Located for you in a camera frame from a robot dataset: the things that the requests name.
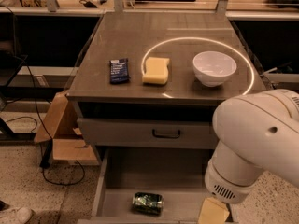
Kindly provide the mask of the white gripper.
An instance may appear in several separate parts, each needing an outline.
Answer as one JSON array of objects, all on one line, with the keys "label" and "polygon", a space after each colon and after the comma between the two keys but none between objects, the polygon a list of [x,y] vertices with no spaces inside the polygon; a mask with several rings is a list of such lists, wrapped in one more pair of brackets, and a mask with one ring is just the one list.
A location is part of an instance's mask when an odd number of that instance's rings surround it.
[{"label": "white gripper", "polygon": [[259,168],[246,161],[220,164],[210,160],[205,184],[217,199],[204,199],[197,224],[224,224],[230,215],[224,203],[242,203],[254,188],[258,177]]}]

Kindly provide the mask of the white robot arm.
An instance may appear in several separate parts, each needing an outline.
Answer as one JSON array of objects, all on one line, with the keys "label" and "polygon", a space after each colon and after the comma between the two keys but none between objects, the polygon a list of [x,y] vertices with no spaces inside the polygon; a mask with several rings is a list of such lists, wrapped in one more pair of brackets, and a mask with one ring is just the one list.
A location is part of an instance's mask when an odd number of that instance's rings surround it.
[{"label": "white robot arm", "polygon": [[212,126],[219,143],[205,173],[207,190],[197,224],[224,224],[227,204],[242,203],[269,171],[299,187],[299,95],[271,90],[222,102]]}]

